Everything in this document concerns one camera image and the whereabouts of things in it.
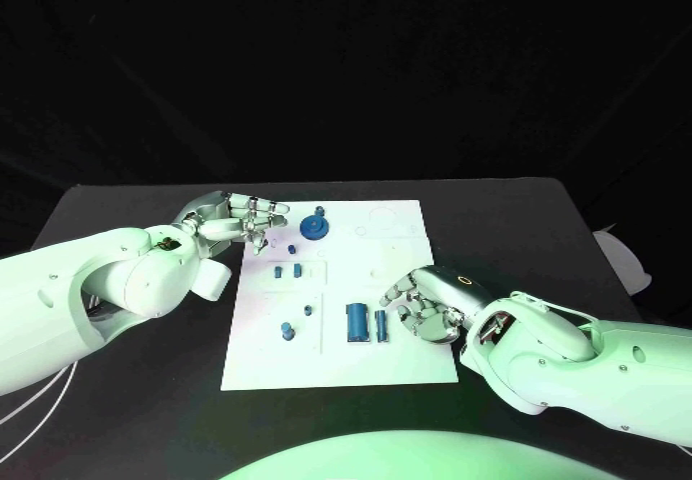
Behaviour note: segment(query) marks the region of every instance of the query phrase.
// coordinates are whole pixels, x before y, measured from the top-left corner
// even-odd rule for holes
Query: blue object
[[[309,215],[299,222],[299,234],[308,240],[318,240],[324,238],[328,233],[328,222],[324,218],[324,209],[316,207],[314,209],[314,215]]]
[[[377,322],[377,343],[386,342],[386,315],[383,310],[374,312],[374,321]]]
[[[292,340],[292,337],[295,336],[295,330],[291,328],[288,322],[280,324],[280,335],[283,336],[283,340]]]
[[[348,316],[348,342],[368,342],[367,333],[367,306],[363,303],[345,305],[345,315]]]

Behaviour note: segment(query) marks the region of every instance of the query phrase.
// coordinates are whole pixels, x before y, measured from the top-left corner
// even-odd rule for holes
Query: white cable
[[[43,426],[43,424],[45,423],[51,413],[53,413],[53,410],[57,408],[57,404],[60,403],[60,400],[61,400],[61,397],[64,395],[64,392],[67,391],[67,387],[69,387],[69,382],[71,381],[71,376],[74,375],[74,369],[76,369],[76,362],[71,364],[71,371],[69,372],[69,377],[67,377],[67,381],[64,382],[64,386],[61,387],[61,392],[60,392],[60,395],[57,396],[57,399],[54,400],[54,403],[53,403],[53,406],[50,407],[50,410],[47,411],[45,413],[45,416],[43,417],[43,420],[38,422],[38,424],[35,425],[35,428],[31,430],[31,433],[28,433],[28,435],[24,437],[24,439],[21,440],[21,442],[18,442],[18,445],[9,450],[9,452],[7,453],[7,455],[0,458],[0,463],[2,463],[11,456],[11,454],[21,448],[21,446],[24,445],[24,443],[28,441],[28,439],[32,437],[32,434],[38,431],[38,428]]]
[[[50,382],[45,386],[38,390],[35,395],[21,404],[18,408],[0,420],[0,425],[34,402],[34,400],[45,393],[45,390],[51,387],[57,379],[61,377],[61,374],[66,372],[69,365],[57,372]]]
[[[675,445],[675,447],[692,457],[692,452],[681,445]]]

